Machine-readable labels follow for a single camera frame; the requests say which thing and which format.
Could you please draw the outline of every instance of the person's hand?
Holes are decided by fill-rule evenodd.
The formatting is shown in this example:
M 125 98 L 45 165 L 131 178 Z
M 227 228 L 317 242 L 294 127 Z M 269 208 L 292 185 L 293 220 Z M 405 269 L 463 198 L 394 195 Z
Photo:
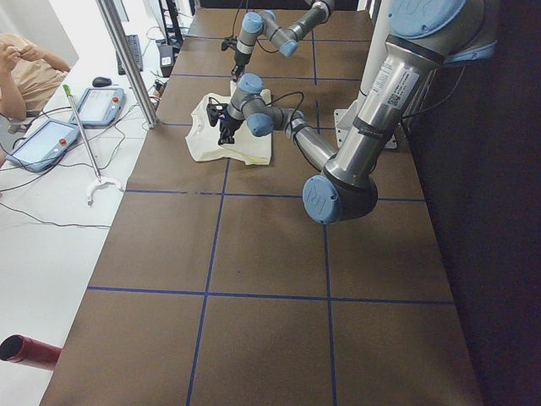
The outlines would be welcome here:
M 0 44 L 0 73 L 10 73 L 17 66 L 20 59 L 20 52 L 16 47 Z
M 45 57 L 45 51 L 36 44 L 29 43 L 26 47 L 20 50 L 20 57 L 28 62 L 39 61 Z

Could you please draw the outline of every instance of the shirt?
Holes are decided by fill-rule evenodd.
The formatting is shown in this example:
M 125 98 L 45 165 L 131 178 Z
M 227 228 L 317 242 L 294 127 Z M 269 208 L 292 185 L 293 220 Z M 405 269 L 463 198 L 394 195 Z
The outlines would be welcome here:
M 0 43 L 22 49 L 32 42 L 16 34 L 0 34 Z M 66 72 L 54 69 L 43 59 L 28 62 L 20 59 L 11 72 L 14 82 L 26 103 L 26 111 L 36 114 L 46 105 L 55 90 L 62 84 Z

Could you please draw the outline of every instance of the computer mouse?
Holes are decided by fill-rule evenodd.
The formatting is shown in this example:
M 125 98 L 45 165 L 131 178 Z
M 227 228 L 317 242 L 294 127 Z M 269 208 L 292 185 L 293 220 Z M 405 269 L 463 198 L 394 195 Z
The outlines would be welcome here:
M 103 76 L 98 76 L 97 78 L 94 78 L 92 80 L 92 85 L 94 87 L 103 87 L 103 86 L 110 86 L 112 84 L 112 80 L 109 78 L 104 78 Z

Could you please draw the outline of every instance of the red object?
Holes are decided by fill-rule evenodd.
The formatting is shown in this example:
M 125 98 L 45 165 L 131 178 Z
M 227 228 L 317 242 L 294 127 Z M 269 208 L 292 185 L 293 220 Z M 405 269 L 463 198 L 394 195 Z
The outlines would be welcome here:
M 6 338 L 0 344 L 0 359 L 43 370 L 54 370 L 61 351 L 61 348 L 51 344 L 17 334 Z

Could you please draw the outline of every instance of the blue joint cap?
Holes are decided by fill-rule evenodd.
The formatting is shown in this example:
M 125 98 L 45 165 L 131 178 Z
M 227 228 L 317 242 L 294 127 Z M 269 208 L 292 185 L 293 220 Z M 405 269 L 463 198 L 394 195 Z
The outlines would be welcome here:
M 297 51 L 297 48 L 298 43 L 294 40 L 290 40 L 282 44 L 282 46 L 280 47 L 280 53 L 289 58 L 295 53 L 295 51 Z
M 267 135 L 274 129 L 272 118 L 262 112 L 256 112 L 246 118 L 246 125 L 256 137 Z
M 263 30 L 263 18 L 257 13 L 250 11 L 243 19 L 243 30 L 250 34 L 258 34 Z
M 462 11 L 466 0 L 395 0 L 391 6 L 391 31 L 415 40 L 448 25 Z
M 250 95 L 258 95 L 265 88 L 263 80 L 257 74 L 243 74 L 238 82 L 238 88 Z
M 274 11 L 272 11 L 272 10 L 265 10 L 264 13 L 270 14 L 270 16 L 272 17 L 272 19 L 276 21 L 276 14 L 275 14 Z
M 320 224 L 334 224 L 342 216 L 342 202 L 334 184 L 323 175 L 308 179 L 303 187 L 304 209 Z

